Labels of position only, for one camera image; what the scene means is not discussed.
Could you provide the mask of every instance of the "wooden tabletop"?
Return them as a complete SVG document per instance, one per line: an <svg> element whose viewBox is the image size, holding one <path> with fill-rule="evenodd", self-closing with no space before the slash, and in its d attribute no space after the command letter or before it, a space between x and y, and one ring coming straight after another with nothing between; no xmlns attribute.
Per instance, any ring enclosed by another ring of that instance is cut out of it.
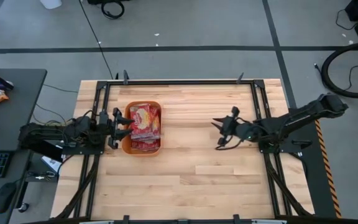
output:
<svg viewBox="0 0 358 224"><path fill-rule="evenodd" d="M92 108L96 82L81 82L74 117ZM287 113L280 79L265 79L265 86L272 116ZM241 118L255 120L249 85L114 86L108 113L114 107L124 111L128 103L145 100L162 106L160 154L139 158L107 147L99 163L92 220L122 220L124 215L132 220L231 219L233 214L274 217L257 144L246 141L232 150L214 150L220 135L211 125L212 118L225 117L237 106ZM281 158L288 188L313 213L302 163L288 154ZM51 217L76 192L82 161L83 156L74 156L62 167ZM281 193L276 189L283 214Z"/></svg>

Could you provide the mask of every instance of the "orange container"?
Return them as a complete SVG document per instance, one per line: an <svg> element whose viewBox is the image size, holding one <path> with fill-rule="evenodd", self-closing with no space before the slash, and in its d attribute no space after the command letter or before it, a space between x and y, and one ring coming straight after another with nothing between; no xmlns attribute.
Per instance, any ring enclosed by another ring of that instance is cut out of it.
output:
<svg viewBox="0 0 358 224"><path fill-rule="evenodd" d="M162 128L162 123L161 123L161 106L159 103L154 102L154 101L134 101L132 103L129 103L127 105L127 107L125 108L125 113L124 116L128 119L131 118L131 112L129 110L129 108L131 108L131 106L134 105L138 105L138 104L142 104L142 103L148 103L156 108L158 108L159 111L159 118L160 118L160 129ZM131 139L131 135L126 136L123 140L122 140L122 150L124 150L124 152L126 152L127 154L130 154L132 156L137 156L137 157L149 157L149 156L156 156L159 154L160 149L161 149L161 139L157 140L158 143L160 144L160 147L156 150L156 151L152 151L152 152L144 152L142 150L139 149L133 149L132 148L132 139Z"/></svg>

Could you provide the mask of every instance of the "black desk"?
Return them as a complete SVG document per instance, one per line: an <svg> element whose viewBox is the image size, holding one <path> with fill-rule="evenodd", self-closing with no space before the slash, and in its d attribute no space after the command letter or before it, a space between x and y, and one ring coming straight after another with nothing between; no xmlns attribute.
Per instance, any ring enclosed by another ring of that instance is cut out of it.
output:
<svg viewBox="0 0 358 224"><path fill-rule="evenodd" d="M30 121L46 74L42 69L0 69L0 77L14 84L8 93L10 100L0 103L0 150L12 151L17 147L19 128ZM14 153L5 178L0 178L0 188L24 176L31 156L27 150ZM0 214L0 223L9 223L19 192L18 188L10 209Z"/></svg>

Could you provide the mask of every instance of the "black metal frame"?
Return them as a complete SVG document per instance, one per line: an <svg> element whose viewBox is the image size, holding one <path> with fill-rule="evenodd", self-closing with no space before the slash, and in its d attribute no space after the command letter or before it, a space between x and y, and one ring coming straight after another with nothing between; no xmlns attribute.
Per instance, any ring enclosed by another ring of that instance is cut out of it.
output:
<svg viewBox="0 0 358 224"><path fill-rule="evenodd" d="M112 86L123 86L123 85L244 85L244 84L250 85L251 92L252 92L252 99L254 101L254 106L255 106L256 118L257 119L262 118L262 115L260 112L258 96L257 96L257 88L260 89L260 92L262 95L262 101L264 104L263 107L264 107L265 114L267 117L271 117L264 81L263 80L235 80L235 79L232 79L232 80L144 80L144 81L125 79L124 81L122 81L122 80L98 81L97 85L96 85L96 93L95 93L94 101L93 101L93 109L92 110L94 111L94 113L92 114L92 117L94 118L96 116L102 89L105 89L105 91L104 91L103 105L102 105L101 109L102 109L102 111L107 111L109 93L110 93L110 89ZM263 148L260 148L261 151L266 151L266 149L264 148L265 146L260 145L260 147L263 147ZM278 176L279 176L280 180L285 184L280 155L278 153L276 153L276 154L274 154L274 158L275 158ZM270 161L270 155L269 155L269 153L267 153L267 151L266 151L266 153L264 153L264 159L265 159L266 169L268 169L268 165L271 164L271 161ZM99 160L100 160L100 156L95 155L93 162L94 162L94 164L96 164L96 168L98 168ZM79 188L85 181L88 163L89 163L89 156L85 155L84 160L83 160L83 165L81 168ZM96 187L96 177L97 177L97 170L96 170L96 175L92 179L90 187L89 187L88 202L86 204L86 217L88 217L88 218L91 218L91 214L92 214L94 191L95 191L95 187ZM269 175L269 173L267 173L267 178L268 178L268 184L269 184L269 189L270 189L270 196L271 196L271 200L272 200L273 212L276 217L276 216L280 215L280 209L278 207L277 193L275 190L275 182L274 182L274 179ZM288 202L288 199L284 196L284 194L283 194L283 199L284 199L284 205L285 205L285 213L287 215L292 215L290 203ZM81 209L81 200L79 200L78 203L76 204L76 207L74 210L74 217L80 216L80 209ZM230 223L230 222L232 223L232 220L208 220L208 221L216 222L216 223Z"/></svg>

